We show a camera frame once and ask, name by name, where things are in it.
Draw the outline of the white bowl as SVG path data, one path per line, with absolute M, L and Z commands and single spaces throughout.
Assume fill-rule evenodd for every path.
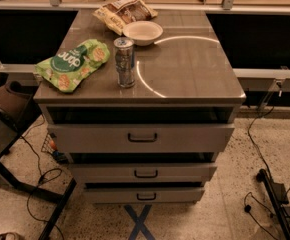
M 162 34 L 163 28 L 152 21 L 136 21 L 123 28 L 123 34 L 138 46 L 154 43 Z

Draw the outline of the dark side table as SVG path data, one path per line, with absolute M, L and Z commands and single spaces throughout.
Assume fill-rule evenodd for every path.
M 9 152 L 10 147 L 40 114 L 41 111 L 33 100 L 33 93 L 23 90 L 20 83 L 12 81 L 0 86 L 0 158 Z M 47 183 L 44 175 L 41 175 L 36 186 L 28 185 L 19 181 L 1 162 L 0 175 L 14 188 L 28 193 L 30 197 L 35 196 L 57 204 L 50 219 L 46 221 L 39 240 L 48 240 L 53 228 L 61 233 L 56 222 L 76 186 L 74 179 L 60 195 L 41 188 L 42 184 Z

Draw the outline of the green rice chip bag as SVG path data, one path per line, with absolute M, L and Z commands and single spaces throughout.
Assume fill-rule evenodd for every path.
M 77 47 L 50 57 L 36 66 L 36 72 L 59 91 L 72 93 L 80 83 L 108 61 L 105 43 L 88 39 Z

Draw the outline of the bottom grey drawer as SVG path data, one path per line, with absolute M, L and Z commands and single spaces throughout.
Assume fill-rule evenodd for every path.
M 188 203 L 199 201 L 203 187 L 105 188 L 86 189 L 84 195 L 92 203 Z

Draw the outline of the silver redbull can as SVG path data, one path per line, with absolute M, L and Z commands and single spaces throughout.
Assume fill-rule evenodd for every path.
M 118 84 L 123 88 L 132 87 L 134 74 L 134 41 L 127 37 L 114 40 L 115 64 L 118 73 Z

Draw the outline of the grey drawer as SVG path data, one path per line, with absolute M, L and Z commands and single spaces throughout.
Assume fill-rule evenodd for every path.
M 149 183 L 209 181 L 216 166 L 211 163 L 71 164 L 80 183 Z
M 199 201 L 203 187 L 105 188 L 86 189 L 84 195 L 92 203 L 188 203 Z
M 222 152 L 233 124 L 49 125 L 64 153 Z

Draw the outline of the middle grey drawer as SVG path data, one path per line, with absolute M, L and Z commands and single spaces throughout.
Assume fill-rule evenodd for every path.
M 209 181 L 216 166 L 211 163 L 71 164 L 80 183 L 149 183 Z

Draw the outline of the brown yellow chip bag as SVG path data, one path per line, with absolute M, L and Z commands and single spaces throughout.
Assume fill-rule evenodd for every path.
M 137 21 L 149 21 L 156 17 L 158 12 L 142 0 L 117 0 L 98 8 L 93 15 L 110 30 L 122 35 L 126 25 Z

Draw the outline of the top grey drawer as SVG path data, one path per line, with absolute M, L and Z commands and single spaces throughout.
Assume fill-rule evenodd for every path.
M 49 125 L 64 153 L 222 152 L 233 124 Z

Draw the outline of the black stand right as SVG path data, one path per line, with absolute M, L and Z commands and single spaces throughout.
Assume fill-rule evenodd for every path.
M 265 169 L 259 170 L 256 175 L 256 180 L 264 185 L 283 235 L 286 240 L 290 240 L 290 205 L 288 190 L 283 183 L 277 183 L 271 179 Z

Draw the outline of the grey drawer cabinet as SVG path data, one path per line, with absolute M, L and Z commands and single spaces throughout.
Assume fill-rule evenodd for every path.
M 42 82 L 35 100 L 48 126 L 233 124 L 245 93 L 206 14 L 162 10 L 155 21 L 162 26 L 163 35 L 152 45 L 136 48 L 134 86 L 122 88 L 118 85 L 113 60 L 84 80 L 71 94 Z M 61 153 L 67 156 L 69 166 L 128 163 L 211 163 L 216 166 L 216 158 L 221 152 Z M 207 181 L 76 182 L 84 195 L 86 189 L 204 188 Z

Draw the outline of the black white sneaker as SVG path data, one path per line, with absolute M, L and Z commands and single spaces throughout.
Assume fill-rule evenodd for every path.
M 6 232 L 0 234 L 0 240 L 23 240 L 22 236 L 15 232 Z

